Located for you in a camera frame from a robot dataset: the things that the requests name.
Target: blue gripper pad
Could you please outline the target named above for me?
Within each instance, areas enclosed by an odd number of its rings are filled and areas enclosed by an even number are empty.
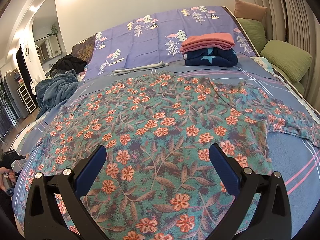
[[[87,195],[107,158],[106,148],[101,146],[77,176],[74,188],[77,198]]]
[[[217,171],[228,193],[237,197],[240,194],[240,177],[228,163],[227,158],[229,157],[226,157],[226,155],[223,153],[220,147],[219,149],[217,147],[219,147],[217,144],[212,144],[210,146],[210,161],[214,166],[215,170]],[[239,165],[235,159],[231,159],[231,161],[235,161],[235,165]]]

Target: floral blanket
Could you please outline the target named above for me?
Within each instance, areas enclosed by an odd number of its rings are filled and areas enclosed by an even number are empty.
[[[18,220],[36,172],[61,173],[98,144],[108,159],[82,201],[110,239],[204,240],[232,204],[209,160],[217,142],[242,167],[270,174],[268,132],[309,139],[320,146],[319,125],[260,88],[171,72],[114,82],[62,107],[31,152]],[[78,232],[57,195],[70,230]],[[254,213],[252,203],[240,230]]]

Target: window curtain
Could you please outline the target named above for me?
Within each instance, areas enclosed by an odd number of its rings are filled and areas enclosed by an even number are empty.
[[[3,83],[0,81],[0,139],[4,137],[12,126],[17,124],[17,118],[9,99],[4,93]]]
[[[12,122],[8,117],[3,101],[0,100],[0,136],[1,138],[4,137],[7,131],[11,128],[11,126],[12,126]]]

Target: pink folded towel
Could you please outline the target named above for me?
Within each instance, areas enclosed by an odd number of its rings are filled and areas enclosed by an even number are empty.
[[[180,52],[194,51],[203,48],[228,50],[235,46],[230,33],[209,33],[201,36],[190,36],[181,44]]]

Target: wooden floor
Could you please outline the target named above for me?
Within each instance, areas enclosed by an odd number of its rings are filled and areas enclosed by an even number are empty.
[[[14,127],[12,127],[11,131],[3,138],[4,143],[2,144],[1,149],[4,152],[9,150],[13,140],[22,131],[22,129],[36,120],[38,112],[39,112],[39,108],[34,110],[25,119],[19,120],[18,123]]]

